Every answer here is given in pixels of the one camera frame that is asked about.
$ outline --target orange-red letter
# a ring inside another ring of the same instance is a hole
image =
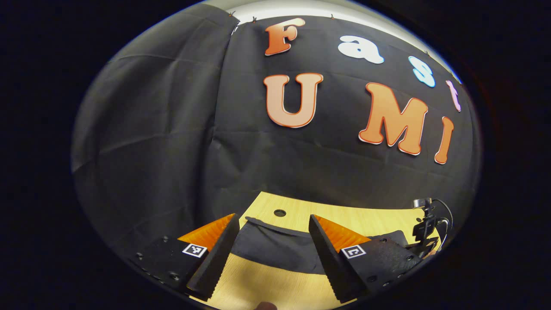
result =
[[[398,149],[404,153],[418,155],[421,152],[425,114],[429,107],[421,100],[412,98],[400,112],[396,97],[388,86],[368,83],[365,89],[371,93],[371,112],[367,127],[358,135],[360,140],[380,144],[385,139],[381,134],[384,122],[388,146],[393,146],[404,130],[407,130],[404,139],[398,143]]]
[[[434,161],[443,165],[447,161],[447,151],[450,149],[453,123],[449,118],[445,116],[442,117],[442,123],[444,124],[444,133],[442,134],[442,142],[440,142],[440,149],[438,150],[438,153],[434,155]]]
[[[304,26],[304,24],[306,22],[302,18],[294,18],[266,28],[266,32],[268,33],[268,49],[265,55],[271,56],[288,51],[291,48],[291,44],[285,43],[285,38],[289,39],[289,41],[296,39],[298,32],[295,26]]]
[[[302,73],[296,76],[296,81],[301,84],[300,110],[297,113],[289,113],[283,104],[285,84],[289,82],[289,77],[278,74],[264,79],[268,116],[280,126],[306,126],[316,113],[317,85],[323,81],[323,76],[319,73]]]

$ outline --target letter m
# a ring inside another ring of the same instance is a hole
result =
[[[381,133],[385,124],[388,146],[392,147],[406,131],[404,139],[398,143],[398,149],[404,153],[418,155],[421,152],[425,114],[429,111],[427,105],[417,98],[412,98],[400,112],[398,101],[388,86],[368,83],[365,88],[371,93],[371,112],[367,127],[358,135],[360,140],[380,144],[385,139]]]

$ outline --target wooden table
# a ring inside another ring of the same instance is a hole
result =
[[[275,210],[287,214],[278,217]],[[260,193],[239,219],[240,228],[253,217],[264,223],[308,232],[310,215],[316,214],[350,228],[364,236],[377,236],[402,230],[409,244],[421,209],[378,210],[318,204],[269,193]],[[430,237],[437,237],[434,232]],[[230,254],[220,280],[208,302],[199,302],[221,310],[253,310],[261,301],[271,302],[278,310],[325,310],[342,306],[325,275],[304,274],[262,265]]]

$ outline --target orange letter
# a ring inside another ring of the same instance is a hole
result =
[[[289,82],[289,77],[279,74],[264,79],[268,116],[280,126],[306,126],[316,113],[317,85],[323,81],[323,76],[318,73],[302,73],[296,76],[296,81],[301,84],[300,110],[297,113],[289,113],[283,105],[285,84]]]
[[[291,44],[285,43],[285,38],[289,39],[289,41],[296,39],[297,31],[295,26],[304,26],[304,24],[306,22],[302,18],[295,18],[266,28],[266,32],[268,33],[268,49],[264,55],[271,56],[288,51],[291,48]]]
[[[442,117],[442,123],[444,124],[444,133],[442,134],[442,142],[440,142],[440,149],[438,153],[434,155],[434,161],[439,164],[445,164],[447,161],[447,151],[450,149],[451,132],[453,131],[453,123],[447,117]]]
[[[404,139],[398,143],[398,149],[404,153],[418,155],[421,152],[420,143],[425,114],[429,111],[427,105],[417,98],[412,98],[400,113],[396,97],[388,86],[368,83],[365,89],[372,96],[371,112],[368,126],[358,135],[360,140],[380,144],[385,139],[381,134],[384,122],[388,146],[393,146],[404,130],[407,130]]]

